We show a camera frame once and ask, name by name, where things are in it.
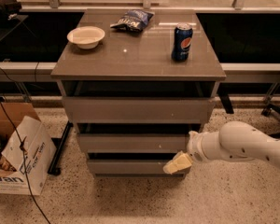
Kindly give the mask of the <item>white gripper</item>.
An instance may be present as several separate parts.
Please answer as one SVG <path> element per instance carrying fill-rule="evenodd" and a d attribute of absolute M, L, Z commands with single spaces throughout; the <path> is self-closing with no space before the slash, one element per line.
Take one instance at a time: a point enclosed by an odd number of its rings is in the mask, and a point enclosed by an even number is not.
<path fill-rule="evenodd" d="M 187 144 L 187 152 L 178 152 L 170 161 L 163 166 L 166 174 L 172 175 L 181 170 L 190 168 L 193 162 L 207 163 L 210 160 L 203 152 L 203 138 L 207 133 L 189 132 L 189 141 Z"/>

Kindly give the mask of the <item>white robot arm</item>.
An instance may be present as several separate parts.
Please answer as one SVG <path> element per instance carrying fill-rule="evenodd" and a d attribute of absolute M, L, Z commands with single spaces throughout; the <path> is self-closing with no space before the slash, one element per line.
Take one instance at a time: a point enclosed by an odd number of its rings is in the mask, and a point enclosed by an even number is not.
<path fill-rule="evenodd" d="M 214 160 L 261 160 L 280 169 L 280 139 L 241 121 L 228 122 L 217 132 L 190 132 L 187 151 L 178 152 L 163 171 L 171 175 L 190 168 L 194 162 Z"/>

